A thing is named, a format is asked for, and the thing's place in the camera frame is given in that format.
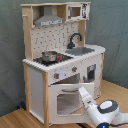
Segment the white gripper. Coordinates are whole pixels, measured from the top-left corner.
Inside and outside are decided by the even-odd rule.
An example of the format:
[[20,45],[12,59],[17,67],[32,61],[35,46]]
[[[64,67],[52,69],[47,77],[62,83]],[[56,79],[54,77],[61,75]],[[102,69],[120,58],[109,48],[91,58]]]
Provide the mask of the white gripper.
[[82,100],[85,100],[85,101],[83,101],[83,104],[84,104],[84,109],[86,111],[92,105],[97,105],[96,101],[93,98],[91,98],[91,95],[87,92],[87,90],[84,87],[81,87],[79,89],[79,93],[81,95]]

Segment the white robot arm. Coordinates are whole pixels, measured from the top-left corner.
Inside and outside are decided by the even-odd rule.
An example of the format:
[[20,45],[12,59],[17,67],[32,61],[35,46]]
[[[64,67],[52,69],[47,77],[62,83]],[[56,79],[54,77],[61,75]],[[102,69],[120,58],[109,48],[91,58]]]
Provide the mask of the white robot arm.
[[96,128],[109,128],[128,124],[128,113],[122,113],[114,100],[105,100],[97,104],[84,87],[79,88],[84,109]]

